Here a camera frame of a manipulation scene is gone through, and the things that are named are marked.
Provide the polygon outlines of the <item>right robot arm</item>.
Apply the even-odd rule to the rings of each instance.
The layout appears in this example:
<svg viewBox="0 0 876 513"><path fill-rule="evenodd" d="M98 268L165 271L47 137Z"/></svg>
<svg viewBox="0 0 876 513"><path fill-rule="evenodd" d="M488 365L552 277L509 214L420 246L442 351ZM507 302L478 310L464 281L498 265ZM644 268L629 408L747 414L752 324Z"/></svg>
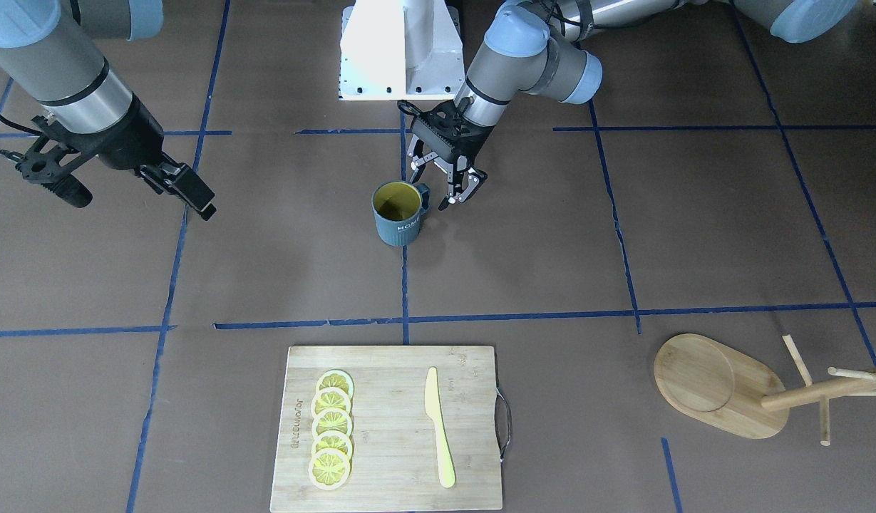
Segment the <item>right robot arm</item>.
<svg viewBox="0 0 876 513"><path fill-rule="evenodd" d="M6 153L25 180L86 207L91 192L73 172L99 158L213 216L213 191L164 152L162 127L95 44L153 38L163 22L160 1L0 1L0 67L46 110L36 142Z"/></svg>

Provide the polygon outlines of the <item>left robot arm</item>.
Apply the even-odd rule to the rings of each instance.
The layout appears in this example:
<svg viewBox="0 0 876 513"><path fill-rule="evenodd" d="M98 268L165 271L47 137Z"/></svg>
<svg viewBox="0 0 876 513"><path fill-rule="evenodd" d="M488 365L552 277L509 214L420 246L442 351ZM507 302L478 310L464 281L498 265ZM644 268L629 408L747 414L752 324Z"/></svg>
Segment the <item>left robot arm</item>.
<svg viewBox="0 0 876 513"><path fill-rule="evenodd" d="M684 1L506 1L495 12L463 84L430 110L401 100L411 117L408 181L428 165L446 180L445 209L467 202L487 181L477 156L519 93L585 104L603 81L600 59L584 40L634 31L680 9Z"/></svg>

